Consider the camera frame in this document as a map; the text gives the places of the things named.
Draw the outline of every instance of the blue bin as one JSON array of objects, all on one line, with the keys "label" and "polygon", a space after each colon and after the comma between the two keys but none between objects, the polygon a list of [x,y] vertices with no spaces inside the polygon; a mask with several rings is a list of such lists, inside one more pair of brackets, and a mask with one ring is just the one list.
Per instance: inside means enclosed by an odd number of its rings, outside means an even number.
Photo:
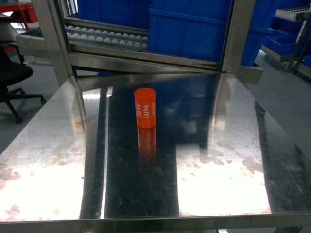
[{"label": "blue bin", "polygon": [[278,32],[281,35],[297,35],[299,34],[301,29],[301,26],[294,26],[294,27],[289,27],[289,28],[281,28],[278,30]]},{"label": "blue bin", "polygon": [[279,8],[286,9],[298,6],[307,6],[310,4],[310,0],[282,0]]},{"label": "blue bin", "polygon": [[274,38],[271,40],[271,50],[278,55],[290,55],[296,46],[296,39],[296,35]]},{"label": "blue bin", "polygon": [[154,9],[228,20],[231,0],[153,0]]},{"label": "blue bin", "polygon": [[241,65],[253,66],[258,52],[267,35],[271,35],[273,32],[274,30],[272,29],[258,28],[253,26],[250,27],[245,43]]},{"label": "blue bin", "polygon": [[280,0],[256,0],[251,26],[269,28],[280,3]]},{"label": "blue bin", "polygon": [[219,62],[226,21],[150,8],[148,50]]},{"label": "blue bin", "polygon": [[152,0],[78,0],[80,19],[147,29]]},{"label": "blue bin", "polygon": [[[252,26],[268,28],[280,5],[280,0],[256,0]],[[231,0],[153,0],[152,7],[158,10],[186,15],[228,20]]]}]

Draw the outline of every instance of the orange cylinder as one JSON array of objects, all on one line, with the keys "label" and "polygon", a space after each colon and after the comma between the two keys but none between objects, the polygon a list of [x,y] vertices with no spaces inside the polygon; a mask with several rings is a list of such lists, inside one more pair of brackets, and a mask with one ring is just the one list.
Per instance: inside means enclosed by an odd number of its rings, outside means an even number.
[{"label": "orange cylinder", "polygon": [[144,129],[156,125],[156,91],[140,88],[134,92],[136,123]]}]

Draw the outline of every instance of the stainless steel table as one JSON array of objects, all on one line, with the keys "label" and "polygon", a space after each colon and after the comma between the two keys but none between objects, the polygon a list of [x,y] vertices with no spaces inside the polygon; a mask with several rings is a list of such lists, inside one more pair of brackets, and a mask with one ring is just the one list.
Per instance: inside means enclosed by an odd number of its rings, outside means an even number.
[{"label": "stainless steel table", "polygon": [[0,232],[310,225],[310,157],[232,74],[68,80],[0,156]]}]

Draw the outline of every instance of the black office chair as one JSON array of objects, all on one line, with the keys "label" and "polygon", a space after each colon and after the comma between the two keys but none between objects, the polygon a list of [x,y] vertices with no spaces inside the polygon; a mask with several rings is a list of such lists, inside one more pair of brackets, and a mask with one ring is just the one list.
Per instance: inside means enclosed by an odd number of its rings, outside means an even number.
[{"label": "black office chair", "polygon": [[0,44],[0,103],[5,102],[6,105],[8,105],[15,116],[16,124],[20,124],[22,121],[10,103],[10,100],[38,97],[41,98],[42,104],[46,103],[43,95],[26,95],[26,93],[21,88],[15,89],[13,91],[9,91],[7,88],[10,85],[29,78],[32,76],[32,74],[33,70],[30,67],[24,64],[12,62],[9,56],[6,54],[3,46]]}]

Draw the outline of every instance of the chair leg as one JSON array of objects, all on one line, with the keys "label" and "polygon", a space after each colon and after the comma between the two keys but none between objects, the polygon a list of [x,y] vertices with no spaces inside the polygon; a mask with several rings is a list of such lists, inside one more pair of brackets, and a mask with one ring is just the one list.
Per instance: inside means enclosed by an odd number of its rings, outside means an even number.
[{"label": "chair leg", "polygon": [[11,112],[14,114],[15,116],[15,123],[16,124],[20,124],[22,121],[21,121],[21,118],[18,116],[17,112],[15,111],[13,105],[10,103],[9,100],[4,100],[3,102],[6,103],[6,105],[8,105],[8,107],[10,108]]},{"label": "chair leg", "polygon": [[13,91],[9,91],[9,92],[7,92],[7,94],[16,94],[18,92],[21,93],[21,94],[25,94],[25,92],[21,88],[17,88],[17,89],[15,89]]},{"label": "chair leg", "polygon": [[45,98],[43,97],[43,95],[33,95],[33,94],[7,94],[7,97],[10,100],[17,100],[17,99],[29,99],[29,98],[40,98],[41,99],[41,103],[45,104],[47,101],[45,100]]}]

